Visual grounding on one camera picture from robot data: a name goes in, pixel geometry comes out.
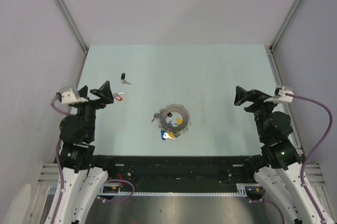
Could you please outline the steel disc keyring holder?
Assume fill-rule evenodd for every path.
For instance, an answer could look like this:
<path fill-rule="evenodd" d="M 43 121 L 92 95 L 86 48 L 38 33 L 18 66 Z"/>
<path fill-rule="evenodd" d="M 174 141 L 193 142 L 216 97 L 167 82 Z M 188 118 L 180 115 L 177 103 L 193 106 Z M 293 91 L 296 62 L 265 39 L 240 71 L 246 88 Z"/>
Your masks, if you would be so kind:
<path fill-rule="evenodd" d="M 167 120 L 167 118 L 169 118 L 169 113 L 178 113 L 182 123 L 172 121 L 172 125 L 170 125 L 170 122 Z M 180 104 L 171 104 L 161 108 L 159 112 L 153 115 L 151 122 L 153 123 L 155 121 L 158 123 L 160 129 L 174 134 L 186 132 L 191 125 L 191 118 L 188 110 Z"/>

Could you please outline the yellow plastic key tag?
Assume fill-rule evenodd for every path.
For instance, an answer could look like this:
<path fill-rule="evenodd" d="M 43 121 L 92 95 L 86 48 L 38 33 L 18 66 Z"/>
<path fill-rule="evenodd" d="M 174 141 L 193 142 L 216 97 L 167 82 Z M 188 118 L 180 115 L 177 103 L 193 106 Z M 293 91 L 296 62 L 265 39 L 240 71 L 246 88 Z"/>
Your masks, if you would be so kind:
<path fill-rule="evenodd" d="M 183 123 L 182 119 L 177 118 L 176 122 L 174 122 L 175 125 L 181 125 Z"/>

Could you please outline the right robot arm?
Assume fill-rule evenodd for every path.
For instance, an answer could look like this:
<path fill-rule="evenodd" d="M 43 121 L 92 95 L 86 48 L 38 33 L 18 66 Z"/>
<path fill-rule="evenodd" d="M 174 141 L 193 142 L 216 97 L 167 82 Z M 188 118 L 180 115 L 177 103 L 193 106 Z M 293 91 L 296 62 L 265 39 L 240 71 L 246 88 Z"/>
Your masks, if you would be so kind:
<path fill-rule="evenodd" d="M 282 223 L 335 223 L 310 184 L 305 168 L 310 158 L 301 159 L 289 136 L 293 132 L 289 115 L 275 111 L 279 104 L 304 100 L 292 90 L 279 86 L 273 96 L 259 90 L 235 88 L 234 105 L 251 105 L 245 112 L 254 115 L 261 154 L 244 162 L 243 177 L 262 186 L 260 202 L 271 204 L 280 214 Z"/>

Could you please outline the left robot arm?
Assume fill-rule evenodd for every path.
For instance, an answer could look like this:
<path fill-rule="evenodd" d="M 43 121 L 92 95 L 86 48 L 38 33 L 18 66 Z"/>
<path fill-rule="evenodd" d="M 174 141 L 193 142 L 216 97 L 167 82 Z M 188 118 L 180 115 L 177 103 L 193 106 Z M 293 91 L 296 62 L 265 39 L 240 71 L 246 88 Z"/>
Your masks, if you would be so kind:
<path fill-rule="evenodd" d="M 75 114 L 62 111 L 56 147 L 58 182 L 45 223 L 84 223 L 103 183 L 116 177 L 116 168 L 105 156 L 94 156 L 96 111 L 114 102 L 110 82 L 98 89 L 65 87 L 53 97 L 55 102 L 75 108 Z"/>

